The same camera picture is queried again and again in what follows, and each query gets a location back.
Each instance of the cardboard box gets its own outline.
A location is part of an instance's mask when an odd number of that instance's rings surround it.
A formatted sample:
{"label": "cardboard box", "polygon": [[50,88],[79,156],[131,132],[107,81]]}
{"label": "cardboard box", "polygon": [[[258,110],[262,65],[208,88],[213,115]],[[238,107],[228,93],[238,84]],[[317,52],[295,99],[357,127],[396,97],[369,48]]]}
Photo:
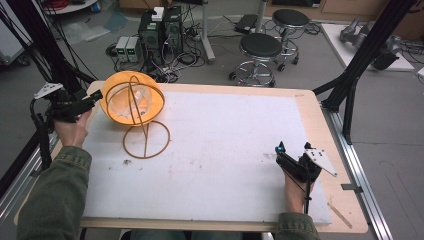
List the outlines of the cardboard box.
{"label": "cardboard box", "polygon": [[124,9],[139,10],[163,7],[164,5],[162,0],[119,0],[119,6]]}
{"label": "cardboard box", "polygon": [[411,7],[393,34],[400,36],[403,40],[424,41],[424,1],[417,1]]}

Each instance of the metal frame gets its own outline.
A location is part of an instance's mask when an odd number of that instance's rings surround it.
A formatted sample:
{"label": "metal frame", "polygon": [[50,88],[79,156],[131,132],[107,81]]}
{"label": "metal frame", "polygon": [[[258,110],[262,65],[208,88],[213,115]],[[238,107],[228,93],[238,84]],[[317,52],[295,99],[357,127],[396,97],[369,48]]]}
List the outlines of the metal frame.
{"label": "metal frame", "polygon": [[[50,151],[56,146],[58,140],[59,138],[56,133],[53,133],[49,142]],[[9,216],[16,203],[21,199],[23,193],[28,189],[31,181],[36,178],[34,174],[40,169],[41,162],[40,148],[36,148],[0,200],[0,226]]]}
{"label": "metal frame", "polygon": [[378,239],[389,240],[393,239],[383,213],[378,206],[377,200],[356,154],[355,148],[343,136],[343,120],[338,113],[327,111],[331,122],[334,126],[334,131],[341,145],[341,150],[345,156],[345,163],[349,167],[352,180],[356,187],[355,192],[362,200],[363,207],[368,214],[368,221],[372,224],[374,233]]}
{"label": "metal frame", "polygon": [[322,102],[323,107],[332,112],[338,112],[340,104],[346,98],[343,136],[349,144],[352,144],[350,133],[356,84],[414,2],[415,0],[389,1],[345,71],[336,79],[313,90],[318,95],[333,88],[330,96]]}
{"label": "metal frame", "polygon": [[[393,239],[383,214],[374,197],[371,186],[358,159],[351,141],[351,125],[353,105],[355,100],[356,84],[369,64],[378,56],[381,47],[385,44],[397,25],[402,21],[411,8],[414,0],[391,0],[378,18],[367,38],[358,49],[345,71],[333,81],[316,89],[316,95],[333,89],[330,96],[322,102],[324,110],[329,112],[335,127],[340,145],[345,155],[345,161],[354,180],[355,193],[359,194],[363,207],[367,213],[374,233],[378,239]],[[338,114],[339,106],[346,98],[344,119]]]}

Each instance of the wooden table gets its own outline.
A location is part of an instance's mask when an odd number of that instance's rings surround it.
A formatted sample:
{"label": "wooden table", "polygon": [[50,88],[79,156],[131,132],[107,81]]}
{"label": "wooden table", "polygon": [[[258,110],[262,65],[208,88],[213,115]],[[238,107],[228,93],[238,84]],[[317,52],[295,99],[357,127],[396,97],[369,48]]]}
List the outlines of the wooden table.
{"label": "wooden table", "polygon": [[[91,84],[89,93],[101,89],[103,82]],[[209,85],[184,85],[184,84],[160,84],[161,90],[166,92],[192,92],[192,93],[219,93],[219,94],[242,94],[270,97],[289,97],[295,99],[303,126],[309,142],[313,147],[325,149],[338,176],[334,178],[323,171],[320,179],[328,200],[328,208],[332,223],[318,225],[320,232],[344,232],[364,233],[367,231],[364,215],[353,191],[344,191],[341,184],[350,183],[344,169],[340,154],[332,138],[330,130],[324,119],[318,101],[312,91],[295,89],[272,89],[229,87]],[[98,105],[93,111],[91,118],[98,110]],[[130,219],[130,218],[97,218],[85,217],[82,227],[107,227],[107,228],[152,228],[152,229],[192,229],[192,230],[238,230],[238,231],[273,231],[275,223],[263,222],[219,222],[219,221],[179,221],[179,220],[155,220],[155,219]]]}

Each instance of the gray floor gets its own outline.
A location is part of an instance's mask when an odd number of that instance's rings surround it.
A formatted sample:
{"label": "gray floor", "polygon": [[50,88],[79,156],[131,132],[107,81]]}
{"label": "gray floor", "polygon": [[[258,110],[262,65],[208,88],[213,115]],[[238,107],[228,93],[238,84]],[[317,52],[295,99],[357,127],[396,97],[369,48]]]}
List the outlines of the gray floor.
{"label": "gray floor", "polygon": [[[105,25],[112,10],[100,14],[80,11],[69,14],[64,23],[88,21],[90,27]],[[211,20],[216,26],[224,18]],[[72,45],[81,59],[99,79],[114,73],[105,49],[119,36],[137,33],[138,22],[128,21],[94,42]],[[234,34],[230,24],[221,24],[213,34]],[[183,70],[178,83],[235,85],[228,74],[246,57],[238,50],[240,38],[210,38],[216,61],[212,65]],[[304,34],[296,40],[300,46],[298,65],[287,64],[283,72],[274,71],[277,88],[314,89],[336,78],[343,66],[325,36]],[[352,140],[374,194],[394,239],[424,239],[424,85],[414,72],[366,71],[357,86]],[[35,65],[13,64],[0,73],[0,175],[3,175],[34,132],[29,117],[29,102],[44,81]],[[323,100],[328,93],[318,98]],[[11,217],[0,226],[0,239],[14,239]],[[86,239],[118,239],[118,229],[89,229]],[[372,230],[365,234],[321,234],[323,239],[375,239]]]}

